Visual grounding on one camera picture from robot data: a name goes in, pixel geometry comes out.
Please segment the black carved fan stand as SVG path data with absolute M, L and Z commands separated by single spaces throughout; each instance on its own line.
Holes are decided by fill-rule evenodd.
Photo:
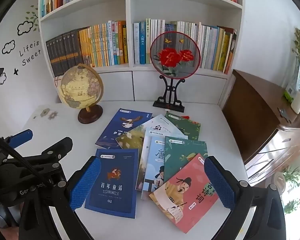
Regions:
M 185 79 L 179 79 L 175 85 L 173 84 L 174 79 L 170 78 L 170 83 L 168 83 L 166 77 L 163 75 L 160 75 L 159 79 L 164 81 L 165 91 L 163 96 L 159 96 L 157 100 L 154 101 L 153 107 L 184 113 L 185 107 L 177 97 L 177 88 L 181 83 L 185 83 Z

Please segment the white rabbit hill book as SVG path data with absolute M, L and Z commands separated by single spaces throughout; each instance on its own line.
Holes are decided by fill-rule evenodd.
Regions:
M 143 124 L 145 129 L 145 136 L 156 137 L 176 137 L 181 139 L 188 139 L 170 120 L 165 118 L 162 114 L 151 118 Z

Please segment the dark blue fairy tale book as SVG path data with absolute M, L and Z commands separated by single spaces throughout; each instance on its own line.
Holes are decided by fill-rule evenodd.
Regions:
M 98 149 L 101 171 L 85 208 L 108 215 L 135 218 L 138 149 Z

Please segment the white cup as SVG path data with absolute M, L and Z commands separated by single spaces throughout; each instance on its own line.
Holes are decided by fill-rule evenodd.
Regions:
M 297 91 L 294 100 L 291 103 L 291 109 L 296 113 L 300 113 L 300 89 Z

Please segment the dark green insect book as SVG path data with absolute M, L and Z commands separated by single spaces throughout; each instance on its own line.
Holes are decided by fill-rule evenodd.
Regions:
M 190 140 L 198 140 L 201 124 L 182 116 L 175 115 L 171 112 L 166 112 L 165 118 L 170 120 L 184 135 Z

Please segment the right shelf book row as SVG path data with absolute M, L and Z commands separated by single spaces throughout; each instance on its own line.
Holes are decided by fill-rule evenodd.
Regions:
M 135 64 L 152 64 L 166 77 L 181 79 L 198 69 L 228 74 L 237 30 L 185 21 L 147 18 L 133 24 Z

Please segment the blue eagle cover book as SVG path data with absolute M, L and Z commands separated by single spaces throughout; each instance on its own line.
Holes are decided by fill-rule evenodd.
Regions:
M 152 113 L 120 108 L 101 133 L 95 145 L 104 149 L 120 149 L 116 138 L 147 122 Z

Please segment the olive flower cover book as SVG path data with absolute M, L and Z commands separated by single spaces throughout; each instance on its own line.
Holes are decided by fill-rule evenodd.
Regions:
M 116 138 L 116 142 L 122 149 L 138 149 L 142 150 L 143 141 L 146 133 L 146 126 L 144 124 L 126 132 Z

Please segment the brown wooden cabinet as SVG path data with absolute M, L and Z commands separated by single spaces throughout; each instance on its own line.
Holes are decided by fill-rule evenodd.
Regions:
M 284 88 L 233 70 L 235 78 L 222 112 L 239 148 L 250 185 L 282 171 L 300 155 L 300 114 Z

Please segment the white bookshelf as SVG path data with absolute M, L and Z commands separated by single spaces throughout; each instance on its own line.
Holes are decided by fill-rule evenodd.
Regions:
M 106 101 L 177 98 L 218 105 L 236 61 L 244 0 L 38 0 L 40 38 L 56 90 L 84 63 Z

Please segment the light blue Tang poetry book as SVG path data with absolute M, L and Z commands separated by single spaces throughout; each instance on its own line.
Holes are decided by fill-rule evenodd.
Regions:
M 163 133 L 152 129 L 147 131 L 146 135 L 149 135 L 150 146 L 144 180 L 141 185 L 142 200 L 150 200 L 150 193 L 154 192 L 164 183 L 165 136 Z

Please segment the teal green leaf book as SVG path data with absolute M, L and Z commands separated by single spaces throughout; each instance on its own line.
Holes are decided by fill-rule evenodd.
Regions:
M 208 156 L 204 141 L 165 137 L 164 182 L 172 178 L 198 153 L 204 158 Z

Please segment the orange yellow book row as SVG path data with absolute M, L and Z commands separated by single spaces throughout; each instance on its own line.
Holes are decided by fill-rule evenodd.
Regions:
M 126 21 L 111 21 L 78 30 L 79 51 L 90 67 L 128 63 Z

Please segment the red peony embroidered fan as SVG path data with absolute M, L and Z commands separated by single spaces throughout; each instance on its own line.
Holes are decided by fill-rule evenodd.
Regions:
M 168 31 L 154 39 L 150 59 L 161 75 L 186 79 L 198 70 L 201 54 L 193 38 L 178 31 Z

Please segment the pink poetry book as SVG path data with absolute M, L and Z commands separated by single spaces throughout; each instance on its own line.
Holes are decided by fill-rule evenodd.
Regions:
M 188 233 L 218 199 L 199 153 L 149 197 L 183 233 Z

